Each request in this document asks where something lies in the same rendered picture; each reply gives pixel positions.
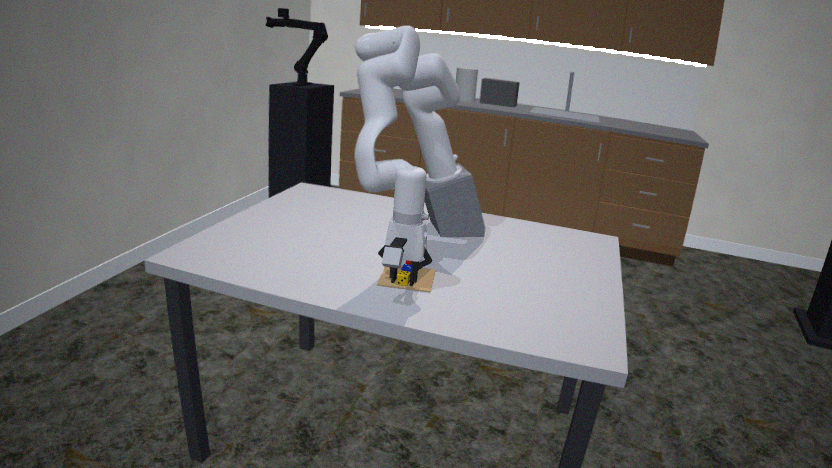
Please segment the tan flat mat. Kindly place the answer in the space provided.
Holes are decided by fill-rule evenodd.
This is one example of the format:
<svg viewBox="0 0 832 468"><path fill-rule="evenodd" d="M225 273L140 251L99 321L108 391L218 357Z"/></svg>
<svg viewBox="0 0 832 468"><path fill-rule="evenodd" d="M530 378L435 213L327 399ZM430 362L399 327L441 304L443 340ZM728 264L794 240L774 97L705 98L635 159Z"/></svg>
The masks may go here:
<svg viewBox="0 0 832 468"><path fill-rule="evenodd" d="M413 286L410 286L410 282L408 286L402 286L396 284L397 279L394 283L391 283L390 268L384 267L384 270L378 280L377 286L431 292L435 272L436 269L421 268L420 270L418 270L417 282L414 283Z"/></svg>

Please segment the yellow die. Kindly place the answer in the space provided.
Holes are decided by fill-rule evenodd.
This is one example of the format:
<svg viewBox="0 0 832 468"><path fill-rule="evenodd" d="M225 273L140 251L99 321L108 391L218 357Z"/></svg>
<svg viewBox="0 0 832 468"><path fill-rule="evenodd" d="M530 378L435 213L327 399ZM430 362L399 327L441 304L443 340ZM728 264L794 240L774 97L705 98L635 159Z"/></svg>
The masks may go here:
<svg viewBox="0 0 832 468"><path fill-rule="evenodd" d="M397 285L408 286L410 282L410 272L400 270L397 274Z"/></svg>

